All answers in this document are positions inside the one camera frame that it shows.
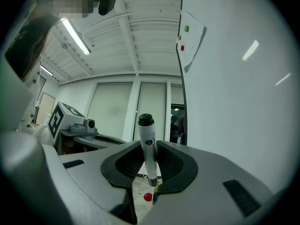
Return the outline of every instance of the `black marker cap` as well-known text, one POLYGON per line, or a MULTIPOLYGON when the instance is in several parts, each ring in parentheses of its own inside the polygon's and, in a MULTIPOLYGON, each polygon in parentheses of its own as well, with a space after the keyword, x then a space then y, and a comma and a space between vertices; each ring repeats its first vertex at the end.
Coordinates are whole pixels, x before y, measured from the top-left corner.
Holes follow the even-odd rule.
POLYGON ((141 116, 139 116, 138 124, 140 126, 150 126, 154 123, 154 120, 152 118, 151 114, 144 113, 141 116))

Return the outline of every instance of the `red magnet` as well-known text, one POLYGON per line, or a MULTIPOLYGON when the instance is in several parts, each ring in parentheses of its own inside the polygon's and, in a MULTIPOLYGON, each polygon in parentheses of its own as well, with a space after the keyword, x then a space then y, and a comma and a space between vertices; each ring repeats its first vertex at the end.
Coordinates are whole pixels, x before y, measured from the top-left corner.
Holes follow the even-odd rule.
POLYGON ((147 202, 151 202, 151 201, 152 201, 152 193, 146 193, 146 194, 144 195, 144 199, 145 199, 145 201, 147 201, 147 202))

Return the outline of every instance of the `star-patterned fabric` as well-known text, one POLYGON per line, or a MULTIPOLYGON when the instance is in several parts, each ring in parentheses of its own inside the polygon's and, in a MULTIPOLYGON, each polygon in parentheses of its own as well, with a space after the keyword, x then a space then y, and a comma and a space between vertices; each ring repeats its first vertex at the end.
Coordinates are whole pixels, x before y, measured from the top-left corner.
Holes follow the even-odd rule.
POLYGON ((21 120, 21 131, 26 132, 28 129, 32 129, 31 121, 34 118, 35 114, 35 104, 38 96, 38 84, 39 84, 39 74, 40 74, 40 62, 42 60, 42 56, 38 59, 38 62, 34 66, 34 68, 31 70, 30 74, 26 78, 26 81, 24 82, 26 87, 29 89, 29 91, 33 94, 33 98, 31 102, 29 103, 28 108, 26 109, 26 112, 23 116, 23 119, 21 120))

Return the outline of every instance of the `white paper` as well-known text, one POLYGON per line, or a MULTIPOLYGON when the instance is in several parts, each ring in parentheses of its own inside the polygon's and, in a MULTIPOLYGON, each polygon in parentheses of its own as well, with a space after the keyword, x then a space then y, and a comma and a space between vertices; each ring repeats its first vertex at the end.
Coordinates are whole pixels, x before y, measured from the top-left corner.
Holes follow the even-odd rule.
POLYGON ((194 18, 191 14, 181 11, 181 40, 178 41, 178 53, 180 54, 181 65, 186 67, 190 64, 198 50, 199 43, 203 35, 204 26, 194 18), (188 32, 185 32, 185 26, 189 26, 188 32))

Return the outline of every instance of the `fluorescent light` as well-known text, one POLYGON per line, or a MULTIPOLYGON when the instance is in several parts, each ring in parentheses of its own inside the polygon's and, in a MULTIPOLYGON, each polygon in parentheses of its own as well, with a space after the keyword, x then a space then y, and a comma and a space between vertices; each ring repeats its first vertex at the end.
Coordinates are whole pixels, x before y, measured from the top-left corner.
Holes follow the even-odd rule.
POLYGON ((90 50, 86 47, 86 45, 84 45, 83 41, 77 35, 77 33, 75 32, 74 28, 72 27, 72 25, 68 21, 68 19, 67 18, 62 18, 61 22, 65 26, 65 28, 67 29, 67 31, 69 32, 69 34, 72 36, 72 38, 74 39, 74 41, 77 43, 77 45, 80 47, 80 49, 83 51, 83 53, 85 55, 89 55, 90 54, 90 50))
POLYGON ((281 82, 283 82, 283 80, 287 79, 290 75, 291 75, 291 73, 289 73, 288 75, 286 75, 283 79, 281 79, 278 83, 276 83, 275 86, 277 86, 278 84, 280 84, 281 82))
POLYGON ((53 76, 53 73, 51 73, 50 71, 48 71, 46 68, 44 68, 42 65, 41 65, 41 68, 45 71, 45 72, 47 72, 47 73, 49 73, 51 76, 53 76))
POLYGON ((248 49, 248 51, 245 53, 243 57, 243 61, 247 61, 247 59, 254 53, 254 51, 257 49, 259 43, 255 40, 251 47, 248 49))

